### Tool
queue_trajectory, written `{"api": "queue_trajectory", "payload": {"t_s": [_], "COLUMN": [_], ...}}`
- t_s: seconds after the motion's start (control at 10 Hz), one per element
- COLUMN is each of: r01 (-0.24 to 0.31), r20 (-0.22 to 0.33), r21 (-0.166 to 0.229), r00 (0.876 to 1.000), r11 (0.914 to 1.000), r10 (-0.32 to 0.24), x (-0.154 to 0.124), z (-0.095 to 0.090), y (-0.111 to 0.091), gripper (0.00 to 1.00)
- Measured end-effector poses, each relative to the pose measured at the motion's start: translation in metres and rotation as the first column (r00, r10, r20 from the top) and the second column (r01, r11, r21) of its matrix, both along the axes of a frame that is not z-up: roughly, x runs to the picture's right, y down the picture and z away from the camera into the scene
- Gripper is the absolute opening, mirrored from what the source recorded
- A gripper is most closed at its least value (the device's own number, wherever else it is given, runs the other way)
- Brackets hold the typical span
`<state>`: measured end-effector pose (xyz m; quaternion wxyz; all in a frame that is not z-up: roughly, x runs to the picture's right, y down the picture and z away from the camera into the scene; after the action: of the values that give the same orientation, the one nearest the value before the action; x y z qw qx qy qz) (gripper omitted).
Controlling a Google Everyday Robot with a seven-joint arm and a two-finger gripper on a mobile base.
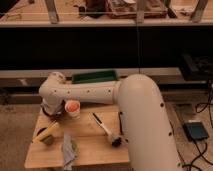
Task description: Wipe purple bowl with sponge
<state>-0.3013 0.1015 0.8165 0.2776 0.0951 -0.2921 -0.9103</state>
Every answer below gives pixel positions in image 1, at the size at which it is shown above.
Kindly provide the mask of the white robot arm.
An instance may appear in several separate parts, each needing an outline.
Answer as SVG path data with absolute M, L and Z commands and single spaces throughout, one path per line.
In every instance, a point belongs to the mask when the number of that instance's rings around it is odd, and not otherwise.
M 133 74 L 121 81 L 69 84 L 62 73 L 53 72 L 39 95 L 50 115 L 65 100 L 117 105 L 133 171 L 183 171 L 164 100 L 150 77 Z

